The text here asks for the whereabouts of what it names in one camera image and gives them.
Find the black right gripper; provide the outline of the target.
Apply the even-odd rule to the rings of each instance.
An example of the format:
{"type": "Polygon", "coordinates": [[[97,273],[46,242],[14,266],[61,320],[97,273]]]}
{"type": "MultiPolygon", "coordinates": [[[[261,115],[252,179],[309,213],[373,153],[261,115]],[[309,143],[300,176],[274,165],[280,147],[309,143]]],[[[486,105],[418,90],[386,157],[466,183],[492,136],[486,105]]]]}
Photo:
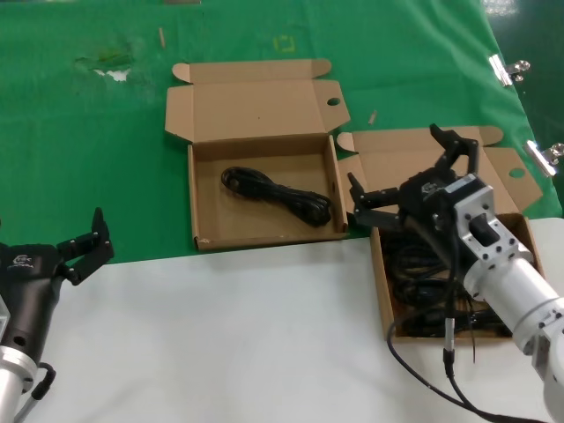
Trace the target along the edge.
{"type": "Polygon", "coordinates": [[[467,174],[476,174],[479,167],[479,143],[464,138],[454,130],[442,130],[436,124],[429,126],[433,139],[443,148],[443,153],[434,167],[419,172],[402,183],[399,188],[366,192],[358,179],[349,174],[353,200],[352,216],[361,226],[384,230],[403,230],[416,224],[426,229],[450,229],[453,212],[449,195],[444,189],[458,177],[450,170],[460,156],[466,156],[467,174]],[[397,205],[398,212],[383,208],[397,205]]]}

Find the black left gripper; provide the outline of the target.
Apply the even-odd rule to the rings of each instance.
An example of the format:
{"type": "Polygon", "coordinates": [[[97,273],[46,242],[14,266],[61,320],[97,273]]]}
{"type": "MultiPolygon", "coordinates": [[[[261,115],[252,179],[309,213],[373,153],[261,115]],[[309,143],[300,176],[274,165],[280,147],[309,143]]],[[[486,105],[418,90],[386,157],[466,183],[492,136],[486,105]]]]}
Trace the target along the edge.
{"type": "Polygon", "coordinates": [[[1,298],[10,319],[1,345],[33,360],[43,354],[54,309],[60,298],[64,260],[79,258],[66,278],[78,286],[114,257],[108,224],[101,208],[93,214],[91,231],[56,245],[1,246],[1,298]]]}

